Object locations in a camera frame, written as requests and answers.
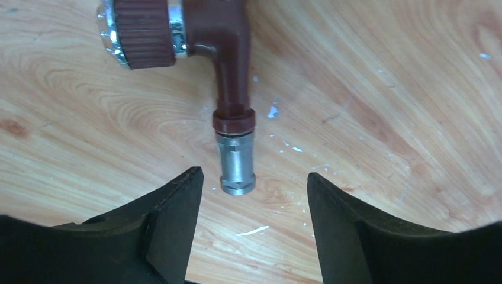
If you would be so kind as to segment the silver pipe fitting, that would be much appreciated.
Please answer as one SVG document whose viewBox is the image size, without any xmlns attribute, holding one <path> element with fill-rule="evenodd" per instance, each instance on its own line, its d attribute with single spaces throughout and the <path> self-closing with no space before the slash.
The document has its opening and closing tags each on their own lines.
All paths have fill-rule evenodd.
<svg viewBox="0 0 502 284">
<path fill-rule="evenodd" d="M 242 196 L 256 186 L 253 166 L 254 133 L 227 136 L 217 133 L 221 161 L 221 188 L 233 196 Z"/>
</svg>

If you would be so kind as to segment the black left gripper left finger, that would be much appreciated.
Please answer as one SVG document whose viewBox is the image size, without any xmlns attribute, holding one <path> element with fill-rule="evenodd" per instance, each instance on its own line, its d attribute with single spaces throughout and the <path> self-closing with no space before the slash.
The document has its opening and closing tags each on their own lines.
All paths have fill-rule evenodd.
<svg viewBox="0 0 502 284">
<path fill-rule="evenodd" d="M 81 224 L 1 216 L 2 283 L 185 283 L 204 174 L 166 185 Z"/>
</svg>

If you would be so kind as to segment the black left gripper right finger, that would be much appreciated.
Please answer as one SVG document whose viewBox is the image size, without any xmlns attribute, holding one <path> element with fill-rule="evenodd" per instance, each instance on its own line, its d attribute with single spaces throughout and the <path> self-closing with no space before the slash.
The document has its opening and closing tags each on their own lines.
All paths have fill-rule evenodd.
<svg viewBox="0 0 502 284">
<path fill-rule="evenodd" d="M 324 283 L 500 283 L 501 222 L 452 233 L 388 214 L 318 173 L 307 181 Z"/>
</svg>

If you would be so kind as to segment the brown faucet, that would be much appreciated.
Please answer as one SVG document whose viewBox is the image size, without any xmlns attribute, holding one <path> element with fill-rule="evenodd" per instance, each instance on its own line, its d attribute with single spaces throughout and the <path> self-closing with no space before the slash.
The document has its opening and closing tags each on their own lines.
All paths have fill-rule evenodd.
<svg viewBox="0 0 502 284">
<path fill-rule="evenodd" d="M 96 11 L 104 47 L 121 66 L 170 67 L 180 59 L 211 59 L 217 81 L 216 132 L 251 133 L 250 25 L 245 1 L 107 0 Z"/>
</svg>

